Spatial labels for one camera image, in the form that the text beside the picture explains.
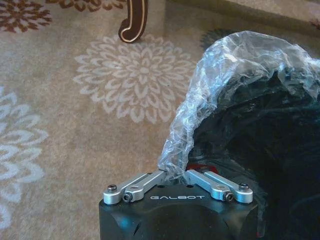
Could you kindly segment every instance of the white floral pattern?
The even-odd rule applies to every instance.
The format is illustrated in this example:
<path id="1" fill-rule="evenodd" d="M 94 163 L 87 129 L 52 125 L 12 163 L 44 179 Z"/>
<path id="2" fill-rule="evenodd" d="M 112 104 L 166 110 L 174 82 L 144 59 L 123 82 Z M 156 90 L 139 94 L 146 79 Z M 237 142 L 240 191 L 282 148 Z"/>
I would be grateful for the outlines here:
<path id="1" fill-rule="evenodd" d="M 123 43 L 117 35 L 91 42 L 74 81 L 104 110 L 118 118 L 130 116 L 167 122 L 185 97 L 196 63 L 172 42 L 147 35 L 139 43 Z"/>
<path id="2" fill-rule="evenodd" d="M 42 149 L 37 145 L 48 137 L 36 127 L 40 117 L 30 106 L 17 104 L 14 92 L 4 94 L 0 86 L 0 230 L 10 226 L 12 213 L 6 203 L 19 203 L 23 184 L 44 175 L 35 163 Z"/>

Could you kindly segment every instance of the floral carpet pattern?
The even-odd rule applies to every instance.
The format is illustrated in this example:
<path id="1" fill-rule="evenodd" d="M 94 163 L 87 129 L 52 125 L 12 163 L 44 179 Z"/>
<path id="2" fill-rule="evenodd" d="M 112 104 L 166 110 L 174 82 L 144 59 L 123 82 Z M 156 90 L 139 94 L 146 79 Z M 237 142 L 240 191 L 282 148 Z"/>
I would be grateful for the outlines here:
<path id="1" fill-rule="evenodd" d="M 37 128 L 40 116 L 30 113 L 28 104 L 18 104 L 14 92 L 4 91 L 0 86 L 0 230 L 9 227 L 14 216 L 5 203 L 19 203 L 24 184 L 44 176 L 36 160 L 42 152 L 38 144 L 48 137 Z"/>
<path id="2" fill-rule="evenodd" d="M 191 56 L 162 37 L 146 35 L 142 43 L 126 44 L 117 35 L 91 42 L 73 80 L 83 86 L 81 94 L 102 103 L 117 118 L 130 116 L 167 122 L 183 100 L 196 66 Z"/>
<path id="3" fill-rule="evenodd" d="M 100 239 L 103 191 L 157 169 L 196 65 L 218 39 L 251 30 L 320 57 L 310 22 L 308 35 L 148 3 L 142 38 L 127 44 L 117 35 L 126 0 L 0 0 L 0 240 Z"/>
<path id="4" fill-rule="evenodd" d="M 28 0 L 0 0 L 0 32 L 38 30 L 52 22 L 50 11 Z"/>
<path id="5" fill-rule="evenodd" d="M 63 9 L 74 7 L 79 12 L 86 9 L 95 12 L 101 8 L 104 10 L 123 9 L 127 0 L 46 0 L 45 2 L 47 4 L 59 4 Z"/>

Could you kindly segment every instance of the brown floral pattern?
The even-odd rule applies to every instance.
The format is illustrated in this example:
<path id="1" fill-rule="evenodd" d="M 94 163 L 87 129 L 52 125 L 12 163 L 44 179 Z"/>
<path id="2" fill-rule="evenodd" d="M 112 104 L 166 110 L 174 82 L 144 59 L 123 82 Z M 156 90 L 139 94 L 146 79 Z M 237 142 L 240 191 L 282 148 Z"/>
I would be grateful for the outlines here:
<path id="1" fill-rule="evenodd" d="M 319 19 L 312 19 L 310 21 L 312 26 L 315 26 L 316 29 L 320 30 L 320 20 Z"/>
<path id="2" fill-rule="evenodd" d="M 27 0 L 0 0 L 0 32 L 38 30 L 52 21 L 49 10 Z"/>
<path id="3" fill-rule="evenodd" d="M 59 4 L 61 8 L 74 7 L 79 12 L 88 9 L 90 12 L 98 11 L 100 8 L 111 10 L 113 7 L 123 9 L 126 0 L 45 0 L 47 4 Z"/>

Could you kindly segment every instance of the black object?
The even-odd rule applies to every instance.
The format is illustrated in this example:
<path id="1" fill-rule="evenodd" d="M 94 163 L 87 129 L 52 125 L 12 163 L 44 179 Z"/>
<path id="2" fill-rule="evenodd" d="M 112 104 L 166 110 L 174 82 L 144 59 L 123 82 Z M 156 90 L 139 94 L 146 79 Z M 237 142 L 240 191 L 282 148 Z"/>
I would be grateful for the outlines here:
<path id="1" fill-rule="evenodd" d="M 303 77 L 287 69 L 288 83 L 292 74 Z M 227 84 L 217 110 L 194 131 L 189 164 L 255 181 L 266 192 L 265 240 L 320 240 L 320 103 L 304 85 L 291 87 L 277 72 L 236 90 Z"/>
<path id="2" fill-rule="evenodd" d="M 99 203 L 101 240 L 255 240 L 257 203 L 222 202 L 197 185 L 160 185 L 140 201 Z"/>

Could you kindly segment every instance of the red part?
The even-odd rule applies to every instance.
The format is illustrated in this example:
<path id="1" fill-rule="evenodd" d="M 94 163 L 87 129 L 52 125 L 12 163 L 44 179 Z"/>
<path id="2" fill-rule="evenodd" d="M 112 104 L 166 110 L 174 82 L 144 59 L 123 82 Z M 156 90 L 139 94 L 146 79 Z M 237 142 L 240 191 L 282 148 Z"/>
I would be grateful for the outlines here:
<path id="1" fill-rule="evenodd" d="M 196 164 L 196 163 L 188 164 L 186 166 L 186 170 L 191 170 L 191 169 L 196 170 L 197 172 L 202 172 L 202 171 L 208 170 L 208 171 L 211 171 L 211 172 L 218 174 L 216 167 L 210 166 L 210 165 Z"/>

